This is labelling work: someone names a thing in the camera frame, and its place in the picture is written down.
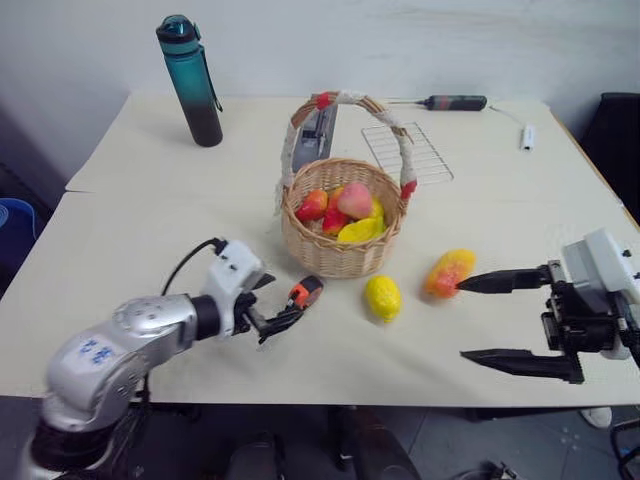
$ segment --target cable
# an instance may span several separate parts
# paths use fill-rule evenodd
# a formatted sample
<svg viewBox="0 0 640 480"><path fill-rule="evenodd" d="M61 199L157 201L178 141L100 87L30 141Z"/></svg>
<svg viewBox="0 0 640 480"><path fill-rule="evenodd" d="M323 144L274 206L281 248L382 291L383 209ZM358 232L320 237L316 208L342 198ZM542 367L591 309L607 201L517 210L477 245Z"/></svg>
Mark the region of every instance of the cable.
<svg viewBox="0 0 640 480"><path fill-rule="evenodd" d="M203 248L206 248L209 245L211 245L214 248L216 255L220 255L220 252L222 252L222 250L224 250L224 247L227 246L227 242L224 240L220 240L219 238L212 238L210 240L206 240L202 242L196 248L194 248L189 253L187 253L187 255L180 261L180 263L176 265L176 268L173 269L173 272L171 272L171 275L169 275L167 283L165 283L164 288L162 289L162 293L161 293L162 296L165 296L167 294L167 291L171 286L171 282L173 282L173 279L176 277L180 269L184 267L185 264L189 260L191 260L196 253L198 253L200 250L202 250Z"/></svg>
<svg viewBox="0 0 640 480"><path fill-rule="evenodd" d="M509 117L511 120L513 120L514 122L516 122L518 125L520 125L520 126L521 126L521 127L523 127L523 128L526 126L526 124L525 124L523 121L521 121L521 120L520 120L518 117L516 117L515 115L513 115L513 114L511 114L511 113L507 112L506 110L502 110L502 109L500 109L500 108L496 108L496 107L494 107L493 105L491 105L491 106L489 107L489 109L493 110L494 112L498 112L498 113L501 113L501 114L503 114L503 115L505 115L505 116Z"/></svg>

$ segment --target black chair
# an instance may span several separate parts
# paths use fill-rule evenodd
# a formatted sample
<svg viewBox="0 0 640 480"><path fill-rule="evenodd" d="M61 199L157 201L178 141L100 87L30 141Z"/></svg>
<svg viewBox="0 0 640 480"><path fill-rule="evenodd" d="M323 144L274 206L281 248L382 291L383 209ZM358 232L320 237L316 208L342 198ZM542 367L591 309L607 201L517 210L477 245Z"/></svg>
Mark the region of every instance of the black chair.
<svg viewBox="0 0 640 480"><path fill-rule="evenodd" d="M640 428L640 418L619 423L611 429L611 446L613 447L614 455L618 459L618 472L622 480L634 480L634 478L637 478L629 472L627 464L634 458L640 457L640 445L636 446L629 453L622 455L618 442L618 437L621 432L634 428Z"/></svg>
<svg viewBox="0 0 640 480"><path fill-rule="evenodd" d="M340 470L353 463L358 480L420 480L400 442L366 407L330 407L333 461Z"/></svg>
<svg viewBox="0 0 640 480"><path fill-rule="evenodd" d="M640 223L640 94L603 93L580 145Z"/></svg>

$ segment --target toy fruit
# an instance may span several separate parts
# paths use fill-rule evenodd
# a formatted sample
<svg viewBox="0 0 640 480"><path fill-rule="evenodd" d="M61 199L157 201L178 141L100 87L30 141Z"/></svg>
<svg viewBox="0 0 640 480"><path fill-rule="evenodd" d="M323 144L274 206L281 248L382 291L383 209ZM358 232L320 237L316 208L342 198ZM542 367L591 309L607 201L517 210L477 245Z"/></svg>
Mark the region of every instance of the toy fruit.
<svg viewBox="0 0 640 480"><path fill-rule="evenodd" d="M391 322L402 309L402 294L394 281L384 275L376 275L368 282L364 290L367 302L373 313Z"/></svg>
<svg viewBox="0 0 640 480"><path fill-rule="evenodd" d="M384 208L382 208L382 204L380 200L376 197L373 197L371 204L371 213L369 214L369 218L382 217L384 218Z"/></svg>
<svg viewBox="0 0 640 480"><path fill-rule="evenodd" d="M456 285L469 277L475 263L476 255L471 250L449 250L429 272L424 291L438 298L453 297L458 293Z"/></svg>
<svg viewBox="0 0 640 480"><path fill-rule="evenodd" d="M382 235L385 228L382 217L363 218L340 230L340 233L338 233L338 243L368 242Z"/></svg>
<svg viewBox="0 0 640 480"><path fill-rule="evenodd" d="M329 206L322 221L322 232L327 235L337 235L349 223L349 217L338 210L338 198L342 190L344 187L339 187L329 196Z"/></svg>
<svg viewBox="0 0 640 480"><path fill-rule="evenodd" d="M338 210L355 219L367 218L373 208L369 189L359 182L347 183L338 197Z"/></svg>
<svg viewBox="0 0 640 480"><path fill-rule="evenodd" d="M327 210L329 196L324 190L312 190L304 199L302 205L296 210L296 217L302 223L311 220L320 220Z"/></svg>

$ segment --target metal cooling rack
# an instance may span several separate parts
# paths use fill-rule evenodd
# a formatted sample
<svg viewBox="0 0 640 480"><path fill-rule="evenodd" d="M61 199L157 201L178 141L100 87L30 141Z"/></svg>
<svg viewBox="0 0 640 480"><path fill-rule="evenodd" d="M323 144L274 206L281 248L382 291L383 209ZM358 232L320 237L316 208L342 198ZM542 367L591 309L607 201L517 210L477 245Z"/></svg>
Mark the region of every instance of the metal cooling rack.
<svg viewBox="0 0 640 480"><path fill-rule="evenodd" d="M453 173L442 159L433 144L429 141L420 126L415 123L402 125L413 140L413 166L418 176L418 185L430 183L450 182ZM394 180L400 178L402 160L400 147L393 136L391 129L386 126L369 127L362 129L362 135L367 141L371 153L376 158L378 165Z"/></svg>

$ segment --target white cable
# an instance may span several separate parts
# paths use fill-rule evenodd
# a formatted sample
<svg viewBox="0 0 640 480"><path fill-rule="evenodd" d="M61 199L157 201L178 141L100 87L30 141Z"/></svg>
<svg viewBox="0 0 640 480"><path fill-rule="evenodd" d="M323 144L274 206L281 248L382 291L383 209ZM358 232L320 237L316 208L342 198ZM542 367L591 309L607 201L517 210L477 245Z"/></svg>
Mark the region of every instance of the white cable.
<svg viewBox="0 0 640 480"><path fill-rule="evenodd" d="M513 114L511 114L511 113L507 112L506 110L502 110L502 109L500 109L500 108L496 108L496 107L494 107L493 105L489 106L489 108L490 108L491 110L493 110L494 112L498 112L498 113L501 113L501 114L503 114L503 115L505 115L505 116L509 117L511 120L513 120L514 122L516 122L518 125L520 125L520 126L521 126L521 127L523 127L523 128L524 128L524 127L525 127L525 125L526 125L522 120L520 120L520 119L519 119L518 117L516 117L515 115L513 115Z"/></svg>

